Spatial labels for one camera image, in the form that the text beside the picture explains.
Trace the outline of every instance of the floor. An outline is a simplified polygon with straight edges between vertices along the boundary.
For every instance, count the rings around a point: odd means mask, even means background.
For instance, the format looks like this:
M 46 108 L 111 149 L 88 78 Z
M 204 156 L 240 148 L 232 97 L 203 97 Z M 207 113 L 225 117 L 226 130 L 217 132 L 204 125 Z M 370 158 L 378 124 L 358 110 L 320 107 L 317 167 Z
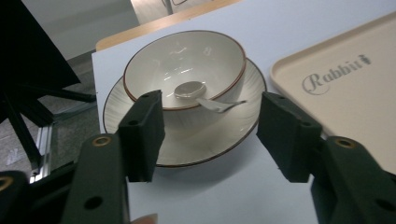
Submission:
M 171 0 L 174 13 L 212 0 L 183 1 Z M 162 0 L 131 0 L 131 2 L 140 24 L 167 16 Z M 68 61 L 81 81 L 80 84 L 68 87 L 68 90 L 95 94 L 91 54 L 87 52 Z M 63 119 L 59 119 L 49 127 L 50 153 L 46 155 L 49 158 L 48 166 L 51 173 L 67 163 L 78 160 L 80 146 L 84 140 L 100 132 L 99 118 L 96 105 L 51 96 L 44 96 L 39 100 L 52 113 L 58 117 L 63 116 Z M 78 107 L 84 107 L 85 110 L 72 117 L 66 116 Z M 40 139 L 42 141 L 40 134 L 43 129 L 35 126 L 29 119 L 24 120 L 31 135 L 39 144 Z M 7 119 L 0 124 L 0 172 L 6 170 L 23 171 L 27 177 L 32 175 L 30 162 Z

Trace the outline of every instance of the bolt hole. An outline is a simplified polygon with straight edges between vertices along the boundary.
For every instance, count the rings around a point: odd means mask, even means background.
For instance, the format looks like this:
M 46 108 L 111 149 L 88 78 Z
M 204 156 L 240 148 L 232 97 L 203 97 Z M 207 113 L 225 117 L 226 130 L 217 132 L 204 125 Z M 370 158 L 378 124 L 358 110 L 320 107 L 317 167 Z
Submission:
M 375 200 L 375 202 L 382 209 L 385 209 L 385 210 L 390 211 L 390 212 L 396 212 L 396 207 L 392 203 L 390 203 L 388 201 L 385 201 L 385 200 L 382 200 L 382 199 L 377 199 L 377 200 Z
M 101 197 L 95 196 L 87 200 L 87 202 L 84 203 L 85 209 L 88 210 L 93 210 L 99 207 L 102 204 L 103 200 Z
M 11 176 L 0 176 L 0 191 L 8 188 L 14 179 Z
M 129 125 L 136 125 L 138 123 L 139 122 L 137 120 L 131 120 L 131 121 L 128 122 Z
M 335 143 L 340 146 L 340 147 L 346 147 L 346 148 L 354 148 L 356 147 L 355 143 L 345 139 L 345 138 L 338 138 L 335 140 Z
M 111 138 L 107 136 L 101 136 L 93 139 L 92 144 L 96 147 L 102 147 L 110 143 Z

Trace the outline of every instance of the bowl rim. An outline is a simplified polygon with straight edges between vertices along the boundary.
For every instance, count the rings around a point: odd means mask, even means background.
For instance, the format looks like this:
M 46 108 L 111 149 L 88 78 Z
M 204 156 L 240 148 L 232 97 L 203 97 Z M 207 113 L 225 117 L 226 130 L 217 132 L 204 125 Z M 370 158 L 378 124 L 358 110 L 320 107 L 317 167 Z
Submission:
M 124 72 L 123 72 L 123 75 L 122 75 L 122 85 L 123 85 L 123 88 L 124 88 L 126 94 L 129 96 L 129 98 L 131 98 L 131 100 L 133 100 L 134 102 L 137 101 L 137 98 L 128 90 L 128 87 L 127 87 L 126 82 L 125 82 L 126 72 L 127 72 L 128 67 L 129 67 L 129 64 L 134 59 L 134 57 L 136 57 L 137 54 L 139 54 L 146 47 L 148 47 L 148 46 L 154 44 L 155 42 L 160 41 L 161 39 L 164 39 L 166 37 L 169 37 L 169 36 L 172 36 L 172 35 L 179 35 L 179 34 L 183 34 L 183 33 L 201 33 L 201 32 L 202 33 L 213 33 L 213 34 L 217 34 L 217 35 L 223 35 L 223 36 L 229 38 L 230 40 L 232 40 L 236 44 L 236 46 L 238 48 L 240 48 L 241 53 L 242 53 L 242 58 L 244 60 L 243 60 L 243 64 L 242 64 L 241 70 L 239 71 L 238 76 L 233 81 L 233 83 L 231 83 L 230 86 L 228 86 L 226 89 L 224 89 L 223 91 L 221 91 L 220 93 L 218 93 L 217 95 L 215 95 L 215 96 L 213 96 L 213 97 L 211 97 L 209 99 L 210 100 L 216 100 L 216 99 L 220 98 L 220 96 L 222 96 L 226 92 L 228 92 L 230 89 L 232 89 L 239 82 L 239 80 L 241 80 L 242 76 L 245 73 L 245 69 L 246 69 L 246 65 L 247 65 L 247 55 L 246 55 L 245 50 L 242 47 L 242 45 L 238 41 L 236 41 L 234 38 L 230 37 L 229 35 L 226 35 L 226 34 L 223 34 L 223 33 L 220 33 L 220 32 L 207 31 L 207 30 L 189 30 L 189 31 L 177 32 L 177 33 L 173 33 L 173 34 L 170 34 L 170 35 L 165 35 L 163 37 L 157 38 L 157 39 L 149 42 L 147 45 L 145 45 L 137 53 L 134 54 L 134 56 L 129 60 L 129 62 L 125 66 L 125 69 L 124 69 Z M 192 109 L 192 108 L 195 108 L 195 107 L 198 107 L 198 106 L 200 106 L 200 105 L 198 103 L 196 103 L 196 104 L 192 104 L 192 105 L 185 105 L 185 106 L 178 106 L 178 107 L 163 107 L 163 110 L 164 111 L 180 111 L 180 110 Z

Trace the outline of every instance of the beige tray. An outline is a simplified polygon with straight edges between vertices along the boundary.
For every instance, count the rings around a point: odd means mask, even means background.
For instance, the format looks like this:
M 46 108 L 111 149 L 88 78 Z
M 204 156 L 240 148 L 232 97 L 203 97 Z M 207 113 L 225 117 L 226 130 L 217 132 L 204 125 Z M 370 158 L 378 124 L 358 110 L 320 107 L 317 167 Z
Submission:
M 396 12 L 281 59 L 276 87 L 396 174 Z

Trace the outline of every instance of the spoon handle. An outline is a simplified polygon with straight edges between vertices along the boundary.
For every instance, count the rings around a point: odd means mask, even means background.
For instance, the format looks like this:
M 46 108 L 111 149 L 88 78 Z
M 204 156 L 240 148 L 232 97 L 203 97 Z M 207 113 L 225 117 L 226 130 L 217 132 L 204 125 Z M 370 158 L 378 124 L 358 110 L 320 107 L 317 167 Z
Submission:
M 226 103 L 220 103 L 220 102 L 207 100 L 207 99 L 203 99 L 203 98 L 197 98 L 195 100 L 200 105 L 205 107 L 206 109 L 211 110 L 211 111 L 216 112 L 216 113 L 224 113 L 227 110 L 233 108 L 234 106 L 241 105 L 241 104 L 246 102 L 246 101 L 238 101 L 238 102 L 226 104 Z

